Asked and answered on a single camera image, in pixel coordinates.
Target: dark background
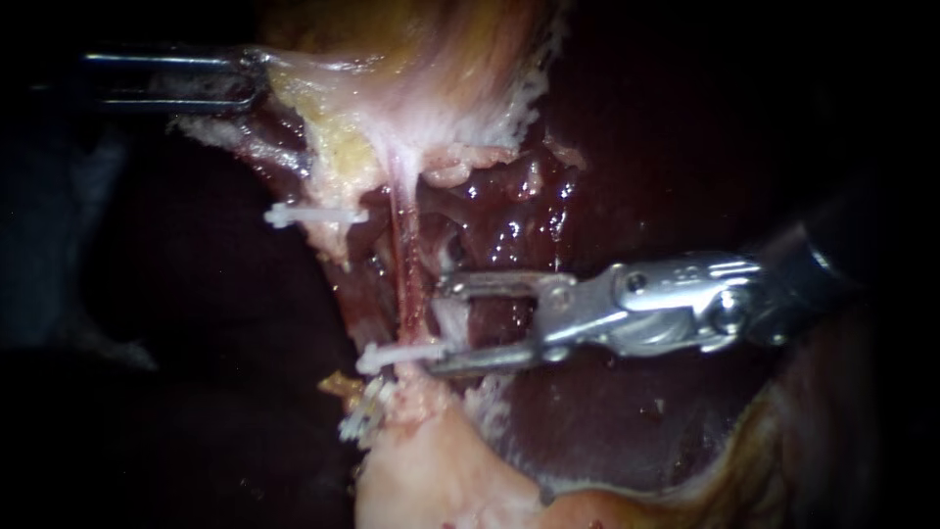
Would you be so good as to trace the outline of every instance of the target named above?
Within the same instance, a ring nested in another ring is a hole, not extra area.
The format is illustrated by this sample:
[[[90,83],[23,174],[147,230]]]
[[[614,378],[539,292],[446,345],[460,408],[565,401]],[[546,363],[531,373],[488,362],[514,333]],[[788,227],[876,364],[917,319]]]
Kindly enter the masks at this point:
[[[894,28],[884,13],[831,2],[656,4],[624,7],[618,16],[707,72],[702,84],[721,96],[728,119],[753,129],[788,175],[767,222],[843,176],[893,167],[885,147]],[[70,116],[24,92],[37,79],[55,79],[73,53],[100,40],[251,41],[251,7],[175,0],[24,7],[23,27],[41,31],[4,36],[17,53],[4,86],[12,104],[0,123],[0,164],[27,156],[32,145],[34,156],[55,161],[50,171],[68,171],[81,153],[118,138],[108,145],[127,158],[114,199],[100,230],[79,233],[81,266],[61,270],[78,281],[80,299],[107,335],[142,340],[160,368],[100,361],[68,343],[4,351],[0,515],[28,516],[29,525],[349,526],[357,454],[337,441],[338,404],[313,384],[336,368],[351,372],[352,349],[300,234],[267,229],[260,214],[270,197],[250,171],[165,135],[162,119]],[[582,19],[593,38],[623,38],[611,14]],[[48,187],[25,186],[23,178],[37,176],[22,166],[0,169],[4,189],[15,191],[5,200],[19,208],[41,203],[43,190],[54,193],[60,181],[51,175]],[[906,183],[895,175],[889,181],[886,187]],[[73,221],[66,213],[52,208],[50,223]],[[764,227],[739,226],[735,236],[743,241]],[[15,228],[12,219],[0,224]],[[4,239],[16,243],[2,249],[4,264],[29,266],[22,257],[30,245],[46,242],[44,231],[30,233]],[[675,249],[689,244],[697,243],[679,238]],[[0,309],[4,317],[17,310]],[[911,513],[922,502],[917,495],[932,488],[915,486],[909,470],[936,474],[930,373],[879,362],[885,489],[904,490]]]

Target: metal instrument jaw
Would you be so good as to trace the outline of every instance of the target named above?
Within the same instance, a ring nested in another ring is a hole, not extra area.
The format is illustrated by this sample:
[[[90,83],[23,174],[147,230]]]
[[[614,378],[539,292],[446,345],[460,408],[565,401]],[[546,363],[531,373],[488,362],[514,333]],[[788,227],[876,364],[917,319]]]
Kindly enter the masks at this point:
[[[459,272],[439,295],[534,298],[529,338],[507,346],[447,353],[432,374],[476,375],[564,361],[594,344],[620,357],[654,357],[698,347],[719,351],[744,334],[761,300],[761,268],[739,255],[692,253],[677,259],[613,264],[593,279],[567,273]]]

